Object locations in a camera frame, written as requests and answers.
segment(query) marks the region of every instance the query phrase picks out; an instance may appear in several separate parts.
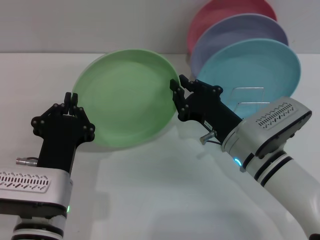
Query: white table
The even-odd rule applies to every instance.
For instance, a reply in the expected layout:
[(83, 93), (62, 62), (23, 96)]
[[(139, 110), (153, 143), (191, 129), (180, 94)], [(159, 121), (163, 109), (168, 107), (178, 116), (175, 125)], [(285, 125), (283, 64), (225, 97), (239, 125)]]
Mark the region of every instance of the white table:
[[(82, 70), (100, 54), (0, 54), (0, 163), (37, 157), (42, 139), (31, 119), (62, 103)], [(185, 55), (166, 55), (190, 75)], [(313, 110), (286, 151), (320, 181), (320, 55), (299, 55), (302, 77), (293, 97)], [(175, 116), (155, 140), (119, 151), (81, 145), (67, 240), (302, 240), (293, 217), (219, 146), (202, 146), (207, 131)], [(14, 216), (0, 216), (0, 240)]]

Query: plate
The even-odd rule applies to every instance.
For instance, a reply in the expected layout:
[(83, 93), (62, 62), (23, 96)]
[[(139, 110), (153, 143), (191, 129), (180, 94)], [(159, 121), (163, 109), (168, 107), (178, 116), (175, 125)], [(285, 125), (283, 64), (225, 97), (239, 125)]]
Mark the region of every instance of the plate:
[(282, 27), (272, 18), (255, 13), (228, 17), (211, 26), (197, 41), (191, 55), (191, 70), (197, 76), (206, 61), (221, 49), (248, 39), (266, 38), (288, 45)]
[(266, 103), (282, 96), (290, 97), (300, 76), (299, 59), (287, 45), (255, 38), (217, 52), (197, 78), (212, 86), (221, 86), (221, 101), (239, 117), (246, 118)]
[(152, 138), (171, 120), (176, 111), (171, 79), (179, 81), (174, 67), (161, 55), (126, 49), (91, 63), (73, 92), (95, 124), (97, 144), (130, 147)]
[(191, 54), (198, 39), (212, 25), (238, 14), (261, 14), (277, 20), (272, 7), (264, 0), (212, 0), (193, 18), (187, 35), (188, 52)]

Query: ventilation grille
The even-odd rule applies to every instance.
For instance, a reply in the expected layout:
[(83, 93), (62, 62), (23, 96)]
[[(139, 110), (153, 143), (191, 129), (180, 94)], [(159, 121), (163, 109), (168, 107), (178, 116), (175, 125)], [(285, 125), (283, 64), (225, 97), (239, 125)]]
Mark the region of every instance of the ventilation grille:
[(261, 116), (255, 122), (263, 129), (271, 129), (295, 111), (296, 108), (291, 103), (284, 102)]
[(51, 179), (46, 175), (24, 174), (22, 172), (0, 172), (0, 189), (20, 192), (45, 193)]

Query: green plate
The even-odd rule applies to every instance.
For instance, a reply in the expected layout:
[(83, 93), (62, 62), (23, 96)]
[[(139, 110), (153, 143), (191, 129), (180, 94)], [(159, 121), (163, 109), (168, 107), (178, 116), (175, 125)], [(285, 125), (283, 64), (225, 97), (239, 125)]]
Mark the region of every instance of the green plate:
[(129, 147), (156, 135), (174, 115), (174, 67), (159, 54), (127, 49), (104, 55), (80, 75), (73, 92), (95, 125), (94, 141)]

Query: white wall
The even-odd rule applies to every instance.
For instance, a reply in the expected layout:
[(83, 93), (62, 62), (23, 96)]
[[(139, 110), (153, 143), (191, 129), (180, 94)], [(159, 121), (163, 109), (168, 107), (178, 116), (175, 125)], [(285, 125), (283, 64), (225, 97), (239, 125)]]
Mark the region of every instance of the white wall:
[[(297, 53), (320, 53), (320, 1), (268, 0)], [(207, 0), (1, 0), (0, 52), (186, 53)]]

